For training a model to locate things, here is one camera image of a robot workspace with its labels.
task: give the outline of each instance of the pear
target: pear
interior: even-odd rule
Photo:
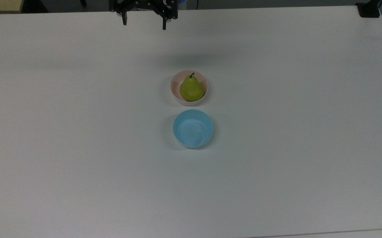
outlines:
[[[204,96],[204,88],[194,74],[187,76],[179,88],[185,101],[197,101]]]

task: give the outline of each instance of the blue bowl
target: blue bowl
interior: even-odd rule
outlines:
[[[173,123],[176,139],[188,148],[197,148],[207,143],[213,135],[213,122],[200,110],[186,110]]]

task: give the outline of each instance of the bowl rim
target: bowl rim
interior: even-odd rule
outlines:
[[[210,132],[210,136],[208,137],[208,139],[207,139],[204,143],[199,144],[199,145],[196,145],[196,146],[186,145],[185,143],[183,143],[182,141],[179,140],[179,138],[177,137],[177,135],[176,135],[176,133],[175,133],[175,125],[176,125],[176,123],[178,123],[178,121],[177,121],[178,117],[179,117],[181,114],[183,114],[183,113],[185,113],[185,112],[192,111],[192,110],[193,110],[193,111],[197,111],[198,113],[201,113],[201,114],[205,115],[205,116],[209,119],[209,122],[210,122],[210,124],[211,124],[211,128],[212,128],[212,130],[210,130],[211,132]],[[176,116],[176,118],[175,118],[175,120],[174,120],[174,122],[173,122],[172,130],[173,130],[173,134],[174,134],[176,140],[179,141],[179,143],[181,143],[183,146],[188,147],[188,148],[198,148],[198,147],[200,147],[200,146],[205,145],[207,142],[209,142],[209,141],[211,140],[211,138],[213,137],[213,134],[214,134],[215,127],[214,127],[214,124],[213,124],[213,120],[211,119],[211,117],[210,117],[207,113],[205,113],[205,112],[203,112],[203,111],[201,111],[201,110],[198,110],[198,109],[188,109],[188,110],[185,110],[185,111],[179,113],[179,114]]]
[[[206,85],[207,85],[207,88],[204,89],[204,95],[203,95],[203,97],[200,98],[200,99],[198,99],[197,101],[186,101],[186,100],[183,100],[183,99],[181,99],[181,98],[178,98],[178,97],[175,95],[174,91],[173,91],[173,83],[176,83],[175,78],[178,77],[178,75],[180,75],[180,74],[185,74],[185,73],[186,73],[186,74],[188,74],[188,73],[189,73],[189,74],[192,74],[192,73],[199,74],[199,75],[198,75],[199,78],[202,78],[201,81],[203,81],[203,82],[205,81],[205,83],[206,83]],[[201,73],[198,72],[198,71],[195,71],[195,70],[182,70],[182,71],[178,72],[177,74],[175,74],[175,75],[173,76],[172,80],[170,81],[170,91],[171,91],[171,93],[173,94],[173,96],[174,96],[180,103],[183,102],[183,103],[185,103],[185,104],[196,104],[196,103],[202,101],[202,100],[206,97],[207,93],[209,92],[209,82],[208,82],[208,80],[206,79],[206,77],[204,77],[204,75],[201,74]]]

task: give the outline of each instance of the table surface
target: table surface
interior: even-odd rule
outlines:
[[[382,238],[382,230],[337,232],[310,235],[289,235],[286,238]]]
[[[20,13],[23,0],[0,0],[0,13]]]
[[[382,18],[355,6],[0,15],[0,238],[382,229]],[[186,149],[170,80],[209,82]]]

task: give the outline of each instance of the black object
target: black object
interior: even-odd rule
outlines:
[[[378,5],[381,0],[371,0],[368,3],[356,3],[358,12],[362,18],[378,18],[380,12],[378,11]]]
[[[117,12],[122,17],[123,24],[126,25],[126,12],[131,9],[148,9],[153,10],[157,15],[163,18],[163,30],[166,30],[166,21],[178,18],[178,0],[123,0],[118,3],[118,0],[109,0],[109,10]]]
[[[24,0],[21,13],[48,13],[46,6],[40,0]]]

